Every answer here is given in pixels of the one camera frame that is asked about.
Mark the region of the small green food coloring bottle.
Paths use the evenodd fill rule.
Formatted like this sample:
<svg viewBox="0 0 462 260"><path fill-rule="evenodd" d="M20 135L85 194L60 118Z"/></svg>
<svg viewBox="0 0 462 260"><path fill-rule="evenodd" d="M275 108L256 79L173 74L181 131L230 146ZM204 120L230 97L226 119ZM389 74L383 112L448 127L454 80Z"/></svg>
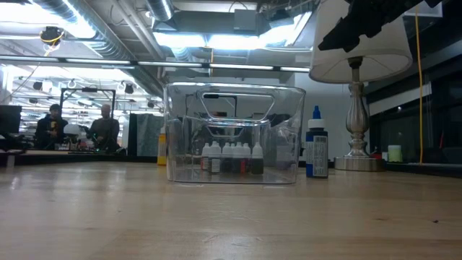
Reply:
<svg viewBox="0 0 462 260"><path fill-rule="evenodd" d="M253 175L263 175L263 168L264 168L263 148L258 142L256 142L253 147L250 166L251 166L250 171Z"/></svg>

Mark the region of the silver table lamp white shade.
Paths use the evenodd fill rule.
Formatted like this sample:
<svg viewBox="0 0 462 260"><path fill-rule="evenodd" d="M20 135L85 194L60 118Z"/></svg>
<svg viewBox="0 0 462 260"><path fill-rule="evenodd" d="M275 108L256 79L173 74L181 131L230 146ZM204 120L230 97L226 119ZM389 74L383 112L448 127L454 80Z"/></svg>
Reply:
<svg viewBox="0 0 462 260"><path fill-rule="evenodd" d="M380 171L383 161L367 151L365 133L369 116L363 102L365 83L395 76L412 64L403 18L400 16L382 27L373 38L361 35L359 45L350 52L343 49L321 51L318 44L333 29L340 17L347 15L343 0L321 0L315 27L310 78L316 82L347 84L351 103L346 115L346 129L351 134L350 151L336 157L337 170Z"/></svg>

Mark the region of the clear plastic bin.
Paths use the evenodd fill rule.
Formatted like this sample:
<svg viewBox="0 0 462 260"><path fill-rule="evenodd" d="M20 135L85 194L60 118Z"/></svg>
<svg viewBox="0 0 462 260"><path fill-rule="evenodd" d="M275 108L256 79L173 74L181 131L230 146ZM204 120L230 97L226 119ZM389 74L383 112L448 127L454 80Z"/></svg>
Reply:
<svg viewBox="0 0 462 260"><path fill-rule="evenodd" d="M305 91L295 87L254 84L175 82L164 89L167 133L167 176L185 183L289 184L297 180L296 165L291 170L276 169L276 114L289 114L300 120ZM204 145L218 142L232 147L241 142L263 148L263 175L201 169Z"/></svg>

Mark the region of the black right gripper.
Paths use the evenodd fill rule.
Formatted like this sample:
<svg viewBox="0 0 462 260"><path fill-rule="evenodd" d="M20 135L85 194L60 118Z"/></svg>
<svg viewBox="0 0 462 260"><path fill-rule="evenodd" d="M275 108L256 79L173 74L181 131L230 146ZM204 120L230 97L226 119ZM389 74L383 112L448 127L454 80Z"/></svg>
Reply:
<svg viewBox="0 0 462 260"><path fill-rule="evenodd" d="M361 35L373 38L384 24L394 21L400 14L399 0L345 0L348 14L341 17L335 27L318 44L320 50L337 49L344 43L348 53L359 45Z"/></svg>

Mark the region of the narrow silver spiral air duct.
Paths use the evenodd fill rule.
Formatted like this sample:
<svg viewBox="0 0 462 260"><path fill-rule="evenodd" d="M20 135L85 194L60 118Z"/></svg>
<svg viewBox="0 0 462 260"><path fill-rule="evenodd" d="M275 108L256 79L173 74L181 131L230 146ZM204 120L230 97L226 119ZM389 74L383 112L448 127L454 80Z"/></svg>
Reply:
<svg viewBox="0 0 462 260"><path fill-rule="evenodd" d="M151 15L157 21L168 21L175 14L175 7L171 0L145 0Z"/></svg>

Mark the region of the long ceiling light bar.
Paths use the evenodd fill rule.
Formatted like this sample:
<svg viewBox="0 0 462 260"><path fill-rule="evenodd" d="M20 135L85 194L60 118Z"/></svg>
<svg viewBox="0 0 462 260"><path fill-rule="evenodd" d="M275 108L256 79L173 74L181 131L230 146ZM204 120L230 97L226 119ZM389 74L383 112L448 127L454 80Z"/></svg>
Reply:
<svg viewBox="0 0 462 260"><path fill-rule="evenodd" d="M111 60L111 59L91 59L91 58L59 58L46 56L13 56L0 55L0 61L20 61L27 63L62 63L62 64L85 64L85 65L101 65L115 67L135 67L135 66L158 66L158 67L173 67L173 68L189 68L189 69L240 69L240 70L256 70L256 71L272 71L272 72L297 72L308 73L309 67L296 66L268 66L268 65L249 65L249 64L220 64L206 62L173 62L173 61L135 61L135 60Z"/></svg>

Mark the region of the grey ceiling box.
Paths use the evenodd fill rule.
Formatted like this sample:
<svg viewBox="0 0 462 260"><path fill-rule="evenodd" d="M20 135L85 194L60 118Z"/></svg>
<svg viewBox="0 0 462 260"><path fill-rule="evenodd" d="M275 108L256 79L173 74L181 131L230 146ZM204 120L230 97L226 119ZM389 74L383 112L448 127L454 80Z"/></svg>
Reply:
<svg viewBox="0 0 462 260"><path fill-rule="evenodd" d="M257 14L254 10L234 10L234 30L255 31L257 28Z"/></svg>

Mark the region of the large blue food coloring bottle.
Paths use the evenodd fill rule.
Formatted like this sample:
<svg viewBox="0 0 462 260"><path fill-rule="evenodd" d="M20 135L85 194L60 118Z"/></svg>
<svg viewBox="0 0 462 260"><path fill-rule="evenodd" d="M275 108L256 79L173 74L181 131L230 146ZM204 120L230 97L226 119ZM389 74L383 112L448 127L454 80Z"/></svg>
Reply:
<svg viewBox="0 0 462 260"><path fill-rule="evenodd" d="M328 132L317 105L305 134L305 168L308 178L328 178Z"/></svg>

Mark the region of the black background rig frame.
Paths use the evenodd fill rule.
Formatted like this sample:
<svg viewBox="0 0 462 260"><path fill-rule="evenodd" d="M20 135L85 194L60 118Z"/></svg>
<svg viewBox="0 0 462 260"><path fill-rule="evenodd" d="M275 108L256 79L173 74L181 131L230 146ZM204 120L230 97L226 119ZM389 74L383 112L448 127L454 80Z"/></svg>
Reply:
<svg viewBox="0 0 462 260"><path fill-rule="evenodd" d="M106 99L103 99L102 97L74 97L75 92L87 92L87 93L99 93L101 92L106 96ZM111 104L107 107L107 104L101 105L100 107L100 112L101 112L101 118L107 118L109 120L108 125L110 128L107 130L107 133L105 134L105 137L101 139L102 141L105 141L105 145L108 146L109 143L115 144L117 142L117 136L118 132L115 132L115 130L119 130L119 126L114 127L115 119L114 119L114 108L116 104L116 91L115 90L105 90L105 89L98 89L97 87L82 87L82 88L63 88L61 90L61 96L60 96L60 107L61 111L64 111L64 102L67 100L77 100L80 102L81 106L86 106L84 101L91 101L92 105L97 105L100 104L103 101L111 101Z"/></svg>

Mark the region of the dark grey partition panel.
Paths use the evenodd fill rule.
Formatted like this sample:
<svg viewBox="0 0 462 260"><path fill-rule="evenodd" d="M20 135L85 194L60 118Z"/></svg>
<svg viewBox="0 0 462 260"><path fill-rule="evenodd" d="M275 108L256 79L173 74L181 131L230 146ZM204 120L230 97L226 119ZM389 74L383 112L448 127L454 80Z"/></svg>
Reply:
<svg viewBox="0 0 462 260"><path fill-rule="evenodd" d="M128 119L128 155L156 157L158 137L164 125L164 118L147 113L132 113Z"/></svg>

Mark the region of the person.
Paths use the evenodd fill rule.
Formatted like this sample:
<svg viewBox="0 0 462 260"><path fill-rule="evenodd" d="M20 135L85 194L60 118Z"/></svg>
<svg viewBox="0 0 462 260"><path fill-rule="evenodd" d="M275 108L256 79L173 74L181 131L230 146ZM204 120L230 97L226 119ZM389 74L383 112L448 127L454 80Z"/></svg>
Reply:
<svg viewBox="0 0 462 260"><path fill-rule="evenodd" d="M115 152L119 146L117 143L120 131L119 122L111 116L111 107L104 104L101 109L101 117L92 122L87 132L87 137L94 142L97 150Z"/></svg>
<svg viewBox="0 0 462 260"><path fill-rule="evenodd" d="M55 150L57 144L64 143L64 127L68 124L68 121L61 117L61 106L53 104L49 108L49 113L38 121L35 147L39 150Z"/></svg>

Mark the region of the black monitor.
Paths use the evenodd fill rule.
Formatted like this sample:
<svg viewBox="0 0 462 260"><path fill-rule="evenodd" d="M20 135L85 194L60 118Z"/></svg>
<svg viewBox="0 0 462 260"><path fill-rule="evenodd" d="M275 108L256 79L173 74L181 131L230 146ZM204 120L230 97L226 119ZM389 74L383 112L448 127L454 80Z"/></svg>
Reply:
<svg viewBox="0 0 462 260"><path fill-rule="evenodd" d="M18 134L21 112L20 105L0 105L0 133Z"/></svg>

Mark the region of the white dome object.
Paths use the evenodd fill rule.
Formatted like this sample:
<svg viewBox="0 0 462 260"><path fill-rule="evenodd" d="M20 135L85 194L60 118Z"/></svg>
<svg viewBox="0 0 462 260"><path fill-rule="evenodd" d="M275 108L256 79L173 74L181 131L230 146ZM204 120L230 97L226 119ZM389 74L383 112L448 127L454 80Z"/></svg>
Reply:
<svg viewBox="0 0 462 260"><path fill-rule="evenodd" d="M70 137L77 137L82 133L82 131L79 125L70 123L64 127L64 133L65 135L70 136Z"/></svg>

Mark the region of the large yellow food coloring bottle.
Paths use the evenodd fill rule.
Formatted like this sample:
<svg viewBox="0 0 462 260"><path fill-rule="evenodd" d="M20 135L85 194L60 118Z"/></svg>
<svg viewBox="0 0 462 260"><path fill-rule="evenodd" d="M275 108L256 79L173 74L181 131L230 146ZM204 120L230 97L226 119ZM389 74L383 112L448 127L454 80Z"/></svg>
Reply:
<svg viewBox="0 0 462 260"><path fill-rule="evenodd" d="M157 164L159 166L166 166L167 164L167 136L164 126L160 129L160 134L158 136Z"/></svg>

